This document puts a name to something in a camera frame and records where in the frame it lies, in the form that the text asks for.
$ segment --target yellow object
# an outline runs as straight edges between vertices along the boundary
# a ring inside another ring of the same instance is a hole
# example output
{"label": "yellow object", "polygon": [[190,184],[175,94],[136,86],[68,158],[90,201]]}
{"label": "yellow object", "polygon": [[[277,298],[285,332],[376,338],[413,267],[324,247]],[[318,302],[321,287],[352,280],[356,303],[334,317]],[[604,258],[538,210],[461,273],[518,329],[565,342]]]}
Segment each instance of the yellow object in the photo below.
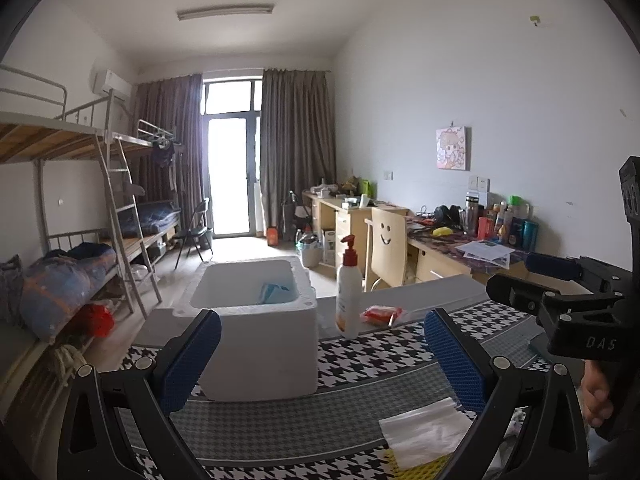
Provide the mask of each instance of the yellow object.
{"label": "yellow object", "polygon": [[385,456],[391,466],[391,476],[398,480],[433,480],[449,459],[449,455],[445,455],[432,462],[401,470],[393,451],[387,449]]}
{"label": "yellow object", "polygon": [[453,231],[448,227],[438,227],[431,233],[433,236],[449,236],[453,234]]}

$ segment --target glass door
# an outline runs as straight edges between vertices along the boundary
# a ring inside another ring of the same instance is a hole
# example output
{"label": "glass door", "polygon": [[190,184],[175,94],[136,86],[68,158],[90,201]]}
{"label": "glass door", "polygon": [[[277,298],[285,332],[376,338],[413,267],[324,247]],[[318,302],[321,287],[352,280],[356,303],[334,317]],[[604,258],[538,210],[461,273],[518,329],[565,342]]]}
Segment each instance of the glass door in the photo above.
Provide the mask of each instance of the glass door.
{"label": "glass door", "polygon": [[256,232],[261,90],[261,80],[207,82],[204,87],[201,112],[215,237]]}

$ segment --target shampoo bottle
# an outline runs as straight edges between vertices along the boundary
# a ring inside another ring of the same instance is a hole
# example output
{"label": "shampoo bottle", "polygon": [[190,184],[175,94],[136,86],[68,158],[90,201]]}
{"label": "shampoo bottle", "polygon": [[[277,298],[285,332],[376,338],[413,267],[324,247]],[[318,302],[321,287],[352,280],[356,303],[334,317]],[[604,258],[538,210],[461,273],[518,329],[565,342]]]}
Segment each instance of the shampoo bottle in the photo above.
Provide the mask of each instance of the shampoo bottle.
{"label": "shampoo bottle", "polygon": [[335,324],[345,339],[358,336],[360,325],[360,296],[362,294],[362,273],[358,268],[358,255],[353,249],[354,235],[345,236],[341,241],[347,244],[338,268],[338,295],[335,305]]}

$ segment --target red plastic bag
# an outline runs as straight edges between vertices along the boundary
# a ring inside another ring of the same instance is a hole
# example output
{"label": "red plastic bag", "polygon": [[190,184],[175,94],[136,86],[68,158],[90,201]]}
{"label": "red plastic bag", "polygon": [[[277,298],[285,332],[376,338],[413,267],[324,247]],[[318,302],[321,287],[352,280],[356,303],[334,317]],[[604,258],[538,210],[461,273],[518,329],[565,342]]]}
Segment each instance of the red plastic bag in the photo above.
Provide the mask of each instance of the red plastic bag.
{"label": "red plastic bag", "polygon": [[373,305],[360,314],[360,319],[367,323],[391,328],[404,313],[399,306]]}
{"label": "red plastic bag", "polygon": [[73,319],[74,328],[94,337],[107,337],[115,321],[113,315],[102,304],[89,303],[83,306]]}

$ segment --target fluorescent lamp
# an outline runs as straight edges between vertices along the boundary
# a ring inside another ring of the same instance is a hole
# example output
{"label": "fluorescent lamp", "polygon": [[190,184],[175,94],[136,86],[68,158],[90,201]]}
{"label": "fluorescent lamp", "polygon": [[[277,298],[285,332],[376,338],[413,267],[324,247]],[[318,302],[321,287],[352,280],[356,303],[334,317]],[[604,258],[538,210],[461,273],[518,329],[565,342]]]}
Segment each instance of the fluorescent lamp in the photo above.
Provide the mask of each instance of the fluorescent lamp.
{"label": "fluorescent lamp", "polygon": [[179,10],[178,20],[193,20],[207,16],[231,16],[233,14],[271,14],[273,4],[269,5],[226,5],[215,7],[201,7],[199,9]]}

